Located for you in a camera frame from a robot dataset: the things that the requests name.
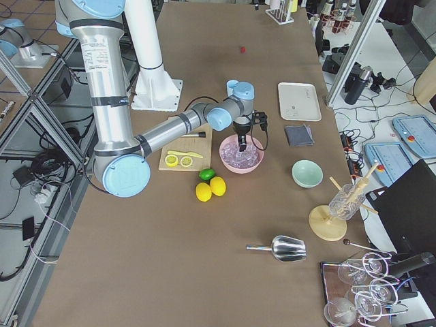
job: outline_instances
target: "blue joint cap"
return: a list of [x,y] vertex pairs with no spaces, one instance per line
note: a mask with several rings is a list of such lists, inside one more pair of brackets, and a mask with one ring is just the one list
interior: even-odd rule
[[25,25],[21,20],[17,18],[2,20],[1,24],[6,27],[23,27]]
[[233,95],[243,100],[254,99],[254,86],[248,82],[239,82],[233,88]]
[[81,10],[101,19],[120,16],[124,11],[125,0],[72,0]]
[[65,26],[64,24],[61,24],[59,22],[56,22],[56,28],[59,34],[70,37],[73,39],[76,39],[77,37],[71,32],[71,29],[69,29],[69,26]]
[[229,127],[232,121],[230,113],[226,109],[220,107],[213,108],[207,114],[207,122],[215,131],[222,131]]
[[11,59],[18,52],[18,49],[15,45],[5,40],[0,40],[0,49],[9,59]]
[[105,189],[120,198],[135,196],[149,183],[150,166],[140,155],[123,155],[112,161],[103,173]]

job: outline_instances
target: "power strip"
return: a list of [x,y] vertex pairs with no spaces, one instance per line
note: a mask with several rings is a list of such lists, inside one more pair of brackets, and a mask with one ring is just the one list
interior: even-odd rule
[[352,139],[345,135],[344,133],[339,134],[341,137],[341,143],[342,143],[342,147],[343,147],[343,151],[345,153],[345,158],[347,158],[347,165],[348,165],[348,170],[349,170],[349,174],[352,177],[362,177],[362,170],[359,167],[359,163],[354,160],[354,159],[350,159],[350,155],[353,153],[354,155],[357,153],[354,151],[354,146],[353,146],[353,142]]

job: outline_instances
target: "lemon slice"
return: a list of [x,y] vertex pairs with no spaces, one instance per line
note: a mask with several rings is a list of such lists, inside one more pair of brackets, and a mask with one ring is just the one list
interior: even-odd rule
[[167,155],[165,157],[165,164],[168,167],[175,167],[178,164],[178,157],[176,155]]
[[180,159],[180,165],[182,167],[192,166],[192,158],[188,156],[182,157],[182,159]]

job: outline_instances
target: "brown paper tabletop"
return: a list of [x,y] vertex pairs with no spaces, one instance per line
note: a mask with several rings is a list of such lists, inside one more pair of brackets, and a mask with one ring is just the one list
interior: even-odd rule
[[[179,112],[200,95],[223,99],[225,82],[255,87],[255,109],[268,115],[270,144],[260,166],[234,174],[219,159],[214,132],[212,167],[227,193],[196,199],[197,172],[159,171],[153,153],[151,181],[142,193],[120,199],[87,190],[34,326],[325,326],[319,262],[356,252],[341,241],[312,233],[311,209],[337,192],[328,180],[349,183],[334,114],[322,101],[327,90],[304,10],[279,26],[251,5],[166,3],[158,20],[166,70],[183,79]],[[246,47],[246,53],[240,47]],[[309,123],[314,146],[290,148],[279,116],[279,82],[316,86],[322,120]],[[168,113],[132,112],[135,132]],[[256,127],[254,136],[264,144]],[[316,161],[323,182],[299,187],[290,174],[300,159]],[[305,241],[305,261],[281,263],[246,244],[270,245],[276,235]],[[346,237],[365,244],[361,218]]]

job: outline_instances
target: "table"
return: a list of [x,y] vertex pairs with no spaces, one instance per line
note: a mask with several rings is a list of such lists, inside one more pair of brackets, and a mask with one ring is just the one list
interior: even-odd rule
[[[223,197],[199,202],[195,172],[157,169],[139,195],[120,199],[89,188],[50,281],[34,326],[323,326],[324,295],[319,262],[339,262],[356,252],[341,241],[312,233],[312,208],[337,190],[328,180],[349,182],[334,114],[304,10],[279,26],[250,5],[166,3],[158,32],[166,70],[183,79],[179,111],[193,98],[223,99],[230,79],[253,83],[255,109],[266,111],[270,144],[264,161],[246,175],[226,170],[213,135],[212,167],[228,185]],[[240,47],[246,53],[240,53]],[[279,82],[310,82],[317,89],[322,120],[310,122],[315,145],[290,148],[279,116]],[[168,114],[132,112],[135,132]],[[255,137],[264,142],[261,131]],[[321,185],[303,189],[290,168],[316,161]],[[269,245],[276,235],[306,242],[305,261],[284,264],[246,244]],[[346,237],[366,244],[361,219]]]
[[[330,40],[330,47],[341,47],[344,44],[350,44],[356,31],[359,27],[359,22],[355,22],[353,29],[348,33],[338,33],[334,34],[329,29],[325,29],[324,38]],[[392,128],[392,117],[405,116],[403,113],[408,115],[424,114],[431,121],[435,120],[435,114],[432,114],[434,110],[431,108],[430,104],[422,104],[427,110],[419,106],[416,102],[410,102],[407,98],[407,94],[404,92],[410,92],[414,85],[415,78],[410,72],[410,69],[404,62],[401,54],[397,50],[393,41],[391,40],[388,32],[385,30],[383,24],[376,23],[373,25],[371,32],[360,51],[357,58],[362,67],[370,65],[373,68],[375,74],[381,72],[384,78],[396,78],[399,90],[384,90],[382,89],[379,96],[373,99],[376,106],[380,106],[378,109],[379,116],[377,116],[375,111],[365,110],[364,108],[357,109],[357,118],[362,122],[357,121],[356,113],[354,108],[360,106],[372,106],[371,101],[368,97],[374,97],[376,94],[366,88],[355,105],[348,105],[343,100],[345,97],[344,92],[341,93],[334,102],[334,111],[337,118],[338,130],[342,131],[344,129],[360,129],[361,135],[365,138],[370,138],[373,135],[373,130],[375,130],[374,137],[365,141],[362,138],[358,138],[357,145],[355,149],[362,152],[362,141],[366,144],[368,142],[399,142],[400,139]],[[327,87],[330,87],[332,81],[334,80],[334,75],[324,72],[324,79],[327,83]],[[381,119],[379,123],[370,123],[370,120]],[[411,151],[409,152],[415,161],[417,158]],[[362,173],[366,173],[369,169],[369,163],[365,157],[366,167],[362,170]],[[436,165],[430,166],[433,172],[436,172]],[[378,189],[383,185],[377,180],[374,174],[370,177],[370,184],[367,187],[367,191]],[[377,246],[378,249],[384,251],[396,251],[394,245],[389,239],[386,230],[378,217],[373,213],[367,213],[362,209],[362,216],[365,217],[365,230],[371,242]],[[409,307],[409,311],[404,315],[398,315],[393,318],[393,325],[403,325],[410,322],[415,322],[419,320],[425,320],[433,318],[431,310],[425,303],[422,296],[419,294],[417,298],[404,300]]]

